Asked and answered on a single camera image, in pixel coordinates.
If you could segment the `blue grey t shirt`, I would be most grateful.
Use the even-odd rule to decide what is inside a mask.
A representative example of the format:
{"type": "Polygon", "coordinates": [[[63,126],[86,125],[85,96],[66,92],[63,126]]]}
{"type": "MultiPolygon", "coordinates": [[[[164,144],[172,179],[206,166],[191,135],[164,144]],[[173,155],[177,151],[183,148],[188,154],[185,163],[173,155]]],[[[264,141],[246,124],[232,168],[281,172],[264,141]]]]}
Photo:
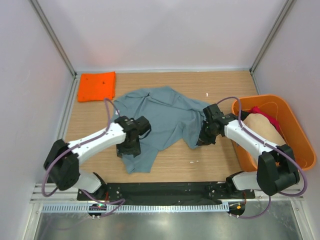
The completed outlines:
{"type": "Polygon", "coordinates": [[[169,86],[140,88],[114,101],[119,115],[138,119],[144,116],[151,125],[150,134],[140,141],[141,153],[124,155],[127,173],[149,173],[158,152],[182,139],[190,149],[197,141],[207,102],[189,98],[169,86]]]}

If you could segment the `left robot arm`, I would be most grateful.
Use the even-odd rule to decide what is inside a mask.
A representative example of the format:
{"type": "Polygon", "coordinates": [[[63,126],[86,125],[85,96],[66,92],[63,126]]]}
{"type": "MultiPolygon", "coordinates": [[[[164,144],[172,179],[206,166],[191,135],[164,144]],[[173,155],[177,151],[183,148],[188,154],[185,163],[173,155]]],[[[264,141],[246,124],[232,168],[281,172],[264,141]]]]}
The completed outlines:
{"type": "Polygon", "coordinates": [[[66,191],[77,188],[88,199],[100,201],[108,192],[108,185],[95,172],[80,170],[80,166],[101,151],[115,146],[119,158],[136,157],[141,154],[140,141],[152,130],[150,122],[141,116],[138,119],[120,116],[106,128],[84,138],[65,142],[56,140],[43,164],[45,177],[41,191],[44,197],[50,197],[45,191],[48,180],[55,183],[56,189],[66,191]]]}

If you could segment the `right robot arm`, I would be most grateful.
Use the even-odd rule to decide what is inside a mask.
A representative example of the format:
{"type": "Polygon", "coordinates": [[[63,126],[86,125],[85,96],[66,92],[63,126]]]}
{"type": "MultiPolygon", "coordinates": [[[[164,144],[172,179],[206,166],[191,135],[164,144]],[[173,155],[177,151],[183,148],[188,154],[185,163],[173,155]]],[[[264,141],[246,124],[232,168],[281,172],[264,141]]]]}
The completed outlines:
{"type": "Polygon", "coordinates": [[[217,136],[226,137],[247,151],[257,162],[256,171],[243,171],[230,177],[231,182],[225,185],[229,197],[237,198],[244,190],[258,190],[273,196],[300,182],[293,150],[287,144],[277,145],[262,138],[247,128],[238,116],[224,114],[217,104],[205,107],[203,113],[205,119],[199,133],[198,146],[215,144],[217,136]]]}

